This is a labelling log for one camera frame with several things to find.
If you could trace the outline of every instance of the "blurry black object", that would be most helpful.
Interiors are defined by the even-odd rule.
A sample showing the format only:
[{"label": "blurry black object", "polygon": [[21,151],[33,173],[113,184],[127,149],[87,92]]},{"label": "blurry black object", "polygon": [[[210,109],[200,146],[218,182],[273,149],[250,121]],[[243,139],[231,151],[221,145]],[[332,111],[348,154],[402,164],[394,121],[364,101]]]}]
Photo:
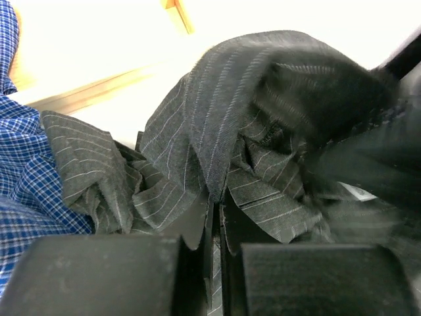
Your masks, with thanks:
[{"label": "blurry black object", "polygon": [[0,315],[206,315],[213,218],[207,203],[203,193],[158,236],[40,238],[16,266]]},{"label": "blurry black object", "polygon": [[229,192],[220,219],[227,316],[418,313],[400,262],[385,248],[282,245],[241,212]]},{"label": "blurry black object", "polygon": [[[386,63],[401,79],[421,62],[421,35]],[[343,182],[397,207],[421,209],[421,74],[392,107],[372,109],[354,128],[305,159],[308,179]]]}]

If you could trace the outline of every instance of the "blue cloth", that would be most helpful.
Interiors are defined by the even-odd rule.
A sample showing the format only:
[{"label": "blue cloth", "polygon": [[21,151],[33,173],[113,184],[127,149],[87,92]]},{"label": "blue cloth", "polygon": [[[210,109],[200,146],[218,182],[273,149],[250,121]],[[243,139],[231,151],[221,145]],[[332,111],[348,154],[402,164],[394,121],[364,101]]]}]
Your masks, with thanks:
[{"label": "blue cloth", "polygon": [[87,216],[67,208],[39,112],[10,100],[8,77],[18,21],[0,0],[0,298],[22,252],[41,236],[92,233]]}]

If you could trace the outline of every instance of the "striped fabric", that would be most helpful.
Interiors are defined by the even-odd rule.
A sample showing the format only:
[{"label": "striped fabric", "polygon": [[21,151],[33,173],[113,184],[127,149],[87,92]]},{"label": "striped fabric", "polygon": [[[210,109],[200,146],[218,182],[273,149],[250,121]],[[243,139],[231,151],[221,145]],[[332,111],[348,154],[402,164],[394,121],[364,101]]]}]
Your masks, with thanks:
[{"label": "striped fabric", "polygon": [[67,208],[39,113],[10,100],[8,77],[18,45],[18,21],[0,0],[0,298],[30,244],[52,234],[92,232],[90,218]]},{"label": "striped fabric", "polygon": [[[343,190],[310,195],[300,173],[302,155],[387,106],[395,88],[306,34],[277,31],[206,53],[139,133],[141,154],[79,120],[44,112],[42,121],[64,202],[91,215],[97,232],[159,232],[203,186],[215,202],[229,187],[280,242],[389,246],[421,294],[420,218]],[[222,315],[219,255],[215,245],[213,316]]]}]

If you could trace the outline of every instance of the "dark gray pinstripe cloth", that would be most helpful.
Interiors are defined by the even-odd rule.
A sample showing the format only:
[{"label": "dark gray pinstripe cloth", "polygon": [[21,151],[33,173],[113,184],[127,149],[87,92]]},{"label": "dark gray pinstripe cloth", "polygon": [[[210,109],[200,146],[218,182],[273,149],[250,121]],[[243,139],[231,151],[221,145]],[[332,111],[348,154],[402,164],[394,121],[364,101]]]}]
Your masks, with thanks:
[{"label": "dark gray pinstripe cloth", "polygon": [[[280,242],[377,242],[398,254],[420,288],[420,219],[379,199],[355,201],[338,187],[310,197],[297,163],[393,93],[326,44],[277,31],[206,53],[139,133],[141,154],[79,120],[48,111],[42,120],[63,199],[91,215],[97,233],[159,232],[203,186],[215,202],[228,186],[242,211]],[[218,258],[215,246],[211,315],[222,314]]]}]

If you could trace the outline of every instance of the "blue plaid fabric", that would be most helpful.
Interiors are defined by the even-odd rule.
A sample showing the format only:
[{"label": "blue plaid fabric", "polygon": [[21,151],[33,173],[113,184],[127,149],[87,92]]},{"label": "blue plaid fabric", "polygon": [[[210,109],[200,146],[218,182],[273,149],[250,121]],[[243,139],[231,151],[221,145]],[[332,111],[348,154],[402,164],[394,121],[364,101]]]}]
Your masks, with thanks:
[{"label": "blue plaid fabric", "polygon": [[20,255],[36,238],[92,233],[90,219],[62,202],[39,112],[7,97],[16,91],[8,71],[17,45],[16,15],[0,0],[0,298]]}]

